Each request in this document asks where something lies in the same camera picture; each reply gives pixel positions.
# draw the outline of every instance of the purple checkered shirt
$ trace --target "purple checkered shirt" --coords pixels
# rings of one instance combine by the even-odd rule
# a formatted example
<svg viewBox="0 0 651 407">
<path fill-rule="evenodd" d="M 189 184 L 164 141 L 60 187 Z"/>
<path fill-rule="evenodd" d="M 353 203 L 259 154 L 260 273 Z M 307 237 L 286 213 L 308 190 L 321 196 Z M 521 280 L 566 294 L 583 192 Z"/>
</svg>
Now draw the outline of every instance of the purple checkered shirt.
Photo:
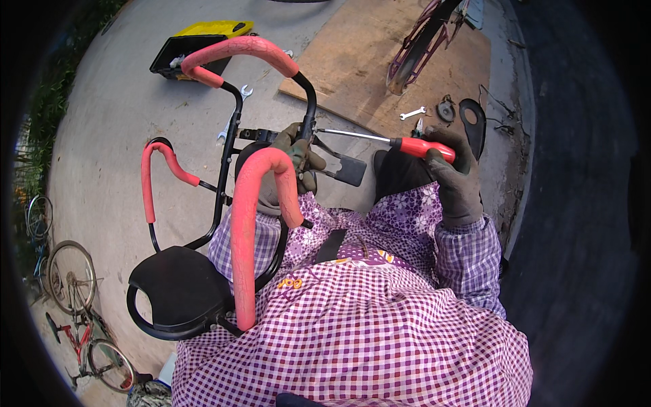
<svg viewBox="0 0 651 407">
<path fill-rule="evenodd" d="M 498 299 L 495 227 L 484 216 L 444 228 L 437 191 L 385 197 L 366 218 L 302 195 L 314 227 L 290 231 L 256 326 L 179 342 L 174 405 L 273 405 L 288 392 L 327 406 L 526 405 L 533 372 Z M 232 280 L 229 229 L 230 211 L 208 256 Z M 314 264 L 335 229 L 347 229 L 337 260 Z M 256 276 L 279 235 L 256 215 Z"/>
</svg>

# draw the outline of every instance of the wooden board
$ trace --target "wooden board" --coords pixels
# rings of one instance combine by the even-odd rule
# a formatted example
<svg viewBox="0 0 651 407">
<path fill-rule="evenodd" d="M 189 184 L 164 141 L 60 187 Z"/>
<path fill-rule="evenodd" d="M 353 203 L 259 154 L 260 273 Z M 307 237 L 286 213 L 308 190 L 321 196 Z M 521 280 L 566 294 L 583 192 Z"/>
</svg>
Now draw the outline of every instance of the wooden board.
<svg viewBox="0 0 651 407">
<path fill-rule="evenodd" d="M 389 63 L 426 4 L 423 0 L 345 2 L 297 61 L 316 89 L 319 107 L 375 134 L 407 137 L 419 117 L 425 126 L 443 123 L 434 109 L 446 94 L 456 104 L 464 98 L 477 99 L 479 84 L 488 88 L 490 41 L 467 25 L 449 49 L 445 44 L 439 47 L 405 94 L 387 90 Z M 305 99 L 303 89 L 291 79 L 285 79 L 279 90 Z M 400 120 L 401 113 L 421 106 L 427 108 L 427 115 Z M 458 112 L 450 128 L 464 132 Z"/>
</svg>

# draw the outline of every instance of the work glove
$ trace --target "work glove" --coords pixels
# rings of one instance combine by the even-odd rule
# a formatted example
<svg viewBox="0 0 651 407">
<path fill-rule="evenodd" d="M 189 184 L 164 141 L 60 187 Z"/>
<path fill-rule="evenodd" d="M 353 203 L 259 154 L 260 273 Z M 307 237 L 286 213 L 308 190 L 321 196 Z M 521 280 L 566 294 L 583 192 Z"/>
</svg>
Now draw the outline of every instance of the work glove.
<svg viewBox="0 0 651 407">
<path fill-rule="evenodd" d="M 269 147 L 278 148 L 286 152 L 292 160 L 294 170 L 298 175 L 296 188 L 298 193 L 303 195 L 304 193 L 314 192 L 316 190 L 316 180 L 308 171 L 310 169 L 318 171 L 326 169 L 326 161 L 319 157 L 317 153 L 310 150 L 307 140 L 296 141 L 296 134 L 301 125 L 302 123 L 290 124 L 288 128 L 278 133 L 278 136 Z M 305 162 L 305 165 L 303 166 L 303 171 L 299 174 L 298 167 L 301 162 Z M 258 196 L 258 211 L 272 216 L 279 216 L 281 214 L 273 171 L 266 173 L 262 177 L 260 194 Z"/>
<path fill-rule="evenodd" d="M 427 126 L 423 138 L 447 145 L 456 153 L 452 165 L 436 148 L 427 150 L 425 156 L 425 162 L 440 185 L 443 226 L 469 225 L 481 219 L 484 207 L 479 197 L 479 166 L 467 138 L 440 126 Z"/>
</svg>

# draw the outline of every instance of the concrete ground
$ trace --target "concrete ground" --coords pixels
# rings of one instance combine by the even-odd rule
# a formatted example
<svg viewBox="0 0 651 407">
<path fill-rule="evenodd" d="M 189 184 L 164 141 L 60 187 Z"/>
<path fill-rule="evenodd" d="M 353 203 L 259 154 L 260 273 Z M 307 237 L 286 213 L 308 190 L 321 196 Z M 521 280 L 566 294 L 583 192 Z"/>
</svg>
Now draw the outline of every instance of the concrete ground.
<svg viewBox="0 0 651 407">
<path fill-rule="evenodd" d="M 151 74 L 148 67 L 169 36 L 196 21 L 253 20 L 253 31 L 298 56 L 343 2 L 293 5 L 261 0 L 135 0 L 86 52 L 54 146 L 49 180 L 53 241 L 75 240 L 92 255 L 101 279 L 94 306 L 114 333 L 117 345 L 140 372 L 156 376 L 175 348 L 175 343 L 143 333 L 126 309 L 131 271 L 154 254 L 140 184 L 143 145 L 153 137 L 168 138 L 186 171 L 216 184 L 221 149 L 215 145 L 215 137 L 234 106 L 232 96 L 225 91 L 200 83 L 165 80 Z M 506 42 L 513 38 L 512 24 L 498 0 L 486 0 L 483 33 L 492 43 L 490 91 L 508 106 L 524 111 L 533 107 L 521 102 L 526 84 L 519 82 L 522 79 L 516 62 L 523 50 Z M 223 73 L 235 86 L 248 84 L 254 90 L 244 103 L 243 128 L 282 130 L 303 118 L 305 103 L 278 94 L 282 76 L 274 70 L 266 73 L 268 69 L 256 58 L 235 56 Z M 506 113 L 489 100 L 487 116 L 504 120 Z M 321 127 L 364 131 L 325 112 L 319 112 L 317 121 Z M 497 220 L 503 243 L 519 203 L 517 196 L 522 194 L 528 149 L 527 136 L 516 122 L 511 123 L 517 127 L 516 134 L 509 136 L 493 130 L 491 124 L 495 122 L 489 121 L 481 159 L 484 207 Z M 376 149 L 386 148 L 379 142 L 320 137 L 334 150 L 369 163 Z M 370 166 L 359 188 L 326 176 L 319 176 L 318 182 L 317 200 L 324 206 L 361 212 L 368 212 L 372 206 L 375 181 Z M 160 154 L 152 156 L 152 184 L 161 247 L 188 243 L 208 230 L 214 195 L 179 182 Z M 56 363 L 68 370 L 76 368 L 73 356 L 65 351 L 68 344 L 54 343 L 44 324 L 44 311 L 52 308 L 51 302 L 37 303 L 33 307 L 36 323 Z M 143 309 L 147 319 L 146 306 Z M 53 314 L 53 318 L 60 324 L 66 317 L 60 314 L 57 319 Z M 77 392 L 87 405 L 92 405 L 88 394 L 101 405 L 109 405 L 109 400 L 111 405 L 124 404 L 122 395 L 96 397 L 111 392 L 93 382 L 80 386 Z"/>
</svg>

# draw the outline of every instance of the black seat cushion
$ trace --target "black seat cushion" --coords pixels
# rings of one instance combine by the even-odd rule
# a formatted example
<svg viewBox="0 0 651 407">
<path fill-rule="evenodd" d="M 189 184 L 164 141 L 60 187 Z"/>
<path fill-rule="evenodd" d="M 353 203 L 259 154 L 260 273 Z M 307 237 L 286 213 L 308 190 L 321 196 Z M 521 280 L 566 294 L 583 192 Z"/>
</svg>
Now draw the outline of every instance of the black seat cushion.
<svg viewBox="0 0 651 407">
<path fill-rule="evenodd" d="M 133 269 L 129 284 L 149 297 L 154 327 L 168 331 L 204 320 L 231 297 L 228 280 L 208 257 L 181 246 L 143 260 Z"/>
</svg>

